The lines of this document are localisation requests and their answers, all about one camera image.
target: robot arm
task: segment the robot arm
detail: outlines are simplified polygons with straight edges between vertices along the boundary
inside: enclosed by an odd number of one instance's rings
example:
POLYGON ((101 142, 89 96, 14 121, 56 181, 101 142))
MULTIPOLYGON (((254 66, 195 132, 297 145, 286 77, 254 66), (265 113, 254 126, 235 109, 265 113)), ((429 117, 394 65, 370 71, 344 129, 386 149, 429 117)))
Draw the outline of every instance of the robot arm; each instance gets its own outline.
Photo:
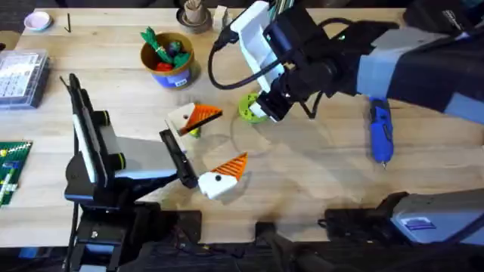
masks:
POLYGON ((299 103, 314 118, 317 105, 311 112, 304 104, 309 97, 318 93, 318 102, 323 93, 338 91, 402 100, 484 124, 483 29, 445 36, 374 21, 336 18, 317 25, 300 6, 270 22, 267 10, 267 3, 255 2, 222 31, 213 50, 240 39, 253 76, 221 85, 211 70, 213 54, 209 59, 209 77, 218 88, 258 80, 262 91, 250 108, 257 116, 277 122, 299 103), (329 23, 348 26, 329 39, 322 29, 329 23))

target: green toy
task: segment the green toy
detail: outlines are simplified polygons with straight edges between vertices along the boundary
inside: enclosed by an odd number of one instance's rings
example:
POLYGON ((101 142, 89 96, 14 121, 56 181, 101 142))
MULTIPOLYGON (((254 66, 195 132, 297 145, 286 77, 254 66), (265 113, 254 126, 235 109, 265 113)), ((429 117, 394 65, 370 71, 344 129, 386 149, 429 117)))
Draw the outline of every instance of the green toy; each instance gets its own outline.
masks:
POLYGON ((182 52, 182 44, 178 41, 170 42, 169 50, 167 52, 166 49, 158 43, 157 35, 154 33, 151 27, 148 27, 146 29, 146 32, 142 32, 141 37, 143 37, 143 40, 145 42, 151 45, 151 47, 156 51, 158 56, 160 56, 162 62, 173 64, 174 69, 185 65, 185 63, 187 63, 188 59, 190 58, 190 53, 182 52))
POLYGON ((146 29, 146 33, 142 32, 141 37, 143 40, 147 42, 151 47, 155 50, 155 52, 160 56, 162 62, 173 64, 173 58, 170 57, 167 53, 165 48, 160 45, 157 41, 157 35, 154 33, 151 27, 146 29))
POLYGON ((252 124, 258 124, 260 122, 264 122, 268 118, 267 116, 258 117, 249 109, 250 105, 256 102, 258 96, 259 96, 258 94, 252 93, 252 94, 243 96, 239 100, 240 117, 242 117, 242 119, 245 119, 246 121, 252 124))
POLYGON ((182 44, 179 41, 170 42, 168 45, 168 54, 172 57, 176 56, 182 51, 182 44))
POLYGON ((175 68, 181 67, 187 63, 188 58, 190 58, 189 53, 178 53, 174 58, 173 58, 173 64, 175 65, 175 68))

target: cup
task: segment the cup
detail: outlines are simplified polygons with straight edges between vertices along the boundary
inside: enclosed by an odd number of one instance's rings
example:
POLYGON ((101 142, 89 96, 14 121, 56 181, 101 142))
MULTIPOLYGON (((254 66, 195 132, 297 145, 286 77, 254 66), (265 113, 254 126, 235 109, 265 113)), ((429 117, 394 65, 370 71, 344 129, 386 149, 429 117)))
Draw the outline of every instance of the cup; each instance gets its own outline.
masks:
POLYGON ((171 71, 160 72, 156 71, 157 64, 161 61, 158 54, 148 43, 144 43, 141 49, 141 62, 151 75, 165 88, 183 88, 191 80, 191 64, 195 60, 194 49, 190 40, 179 33, 165 32, 157 34, 158 44, 165 49, 169 47, 170 42, 181 42, 181 49, 190 54, 187 63, 171 71))

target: black cable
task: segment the black cable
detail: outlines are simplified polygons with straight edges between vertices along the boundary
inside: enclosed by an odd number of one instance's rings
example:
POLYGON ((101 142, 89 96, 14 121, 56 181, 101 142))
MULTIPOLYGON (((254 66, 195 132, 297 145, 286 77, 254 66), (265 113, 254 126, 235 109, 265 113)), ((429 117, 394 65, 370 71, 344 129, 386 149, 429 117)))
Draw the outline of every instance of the black cable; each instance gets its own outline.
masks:
POLYGON ((274 67, 276 67, 277 65, 289 60, 290 55, 295 50, 296 50, 296 48, 289 50, 282 58, 273 61, 268 66, 262 68, 259 72, 255 73, 251 76, 248 76, 245 79, 240 80, 239 82, 235 82, 235 83, 228 84, 228 85, 222 85, 215 80, 215 76, 213 75, 213 55, 215 54, 215 52, 218 51, 218 50, 216 50, 216 47, 214 46, 214 47, 212 47, 212 50, 210 50, 210 54, 209 54, 209 64, 208 64, 209 79, 214 86, 216 86, 217 88, 219 88, 221 90, 232 90, 232 89, 235 89, 235 88, 240 88, 240 87, 247 85, 247 84, 251 83, 252 81, 258 79, 260 76, 264 76, 270 70, 274 69, 274 67))
MULTIPOLYGON (((329 19, 326 19, 326 20, 320 22, 318 24, 318 26, 326 26, 330 23, 344 23, 346 25, 350 25, 353 22, 351 20, 348 20, 348 19, 345 19, 345 18, 335 17, 335 18, 329 18, 329 19)), ((285 63, 286 61, 288 61, 290 59, 290 57, 292 56, 292 54, 294 53, 294 51, 298 50, 305 43, 313 40, 316 37, 318 37, 318 36, 311 37, 310 39, 308 39, 304 42, 300 42, 297 46, 291 48, 288 52, 286 52, 286 54, 284 54, 281 58, 278 58, 277 60, 271 62, 268 66, 262 68, 259 72, 255 73, 251 76, 248 76, 245 79, 240 80, 239 82, 235 82, 235 83, 228 84, 228 85, 222 85, 222 84, 218 83, 215 80, 215 76, 213 75, 213 55, 218 50, 222 49, 225 46, 225 41, 220 41, 220 39, 218 39, 213 44, 212 50, 210 50, 210 53, 209 53, 209 63, 208 63, 209 79, 214 86, 216 86, 217 88, 219 88, 221 90, 231 90, 231 89, 242 87, 242 86, 247 85, 247 84, 251 83, 252 81, 258 79, 260 76, 264 76, 270 70, 274 69, 277 65, 279 65, 281 63, 285 63)))
POLYGON ((346 19, 346 18, 341 18, 341 17, 334 17, 334 18, 327 18, 326 20, 318 23, 319 27, 325 27, 328 24, 332 23, 342 23, 346 24, 347 26, 353 24, 354 22, 352 20, 346 19))
POLYGON ((321 97, 323 96, 323 91, 319 91, 318 92, 318 96, 316 96, 316 100, 315 102, 313 103, 312 105, 312 111, 309 111, 309 108, 308 106, 306 106, 306 104, 304 102, 299 102, 299 105, 301 105, 302 109, 304 110, 304 112, 306 113, 306 115, 310 118, 310 119, 314 119, 316 117, 316 114, 318 113, 318 105, 319 105, 319 101, 321 100, 321 97))
POLYGON ((79 216, 79 204, 75 202, 74 210, 73 210, 73 222, 72 222, 72 225, 70 226, 69 245, 67 247, 66 261, 64 263, 64 272, 70 272, 70 257, 73 254, 74 240, 76 239, 76 228, 77 228, 78 216, 79 216))

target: black metal bracket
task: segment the black metal bracket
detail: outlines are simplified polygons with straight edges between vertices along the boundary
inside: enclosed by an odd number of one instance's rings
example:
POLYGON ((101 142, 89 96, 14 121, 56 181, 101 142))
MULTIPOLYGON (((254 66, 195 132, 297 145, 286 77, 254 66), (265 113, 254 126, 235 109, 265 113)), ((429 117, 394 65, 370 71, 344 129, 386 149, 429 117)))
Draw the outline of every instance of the black metal bracket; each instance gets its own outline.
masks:
POLYGON ((169 129, 165 129, 160 132, 160 136, 169 151, 169 155, 175 163, 180 181, 187 188, 195 188, 198 185, 198 177, 195 174, 194 169, 191 167, 186 155, 180 150, 180 147, 176 143, 173 133, 169 129))
POLYGON ((138 202, 119 211, 84 208, 71 257, 71 271, 83 265, 116 271, 135 260, 141 247, 160 241, 181 228, 195 243, 200 240, 200 211, 166 212, 158 203, 138 202))

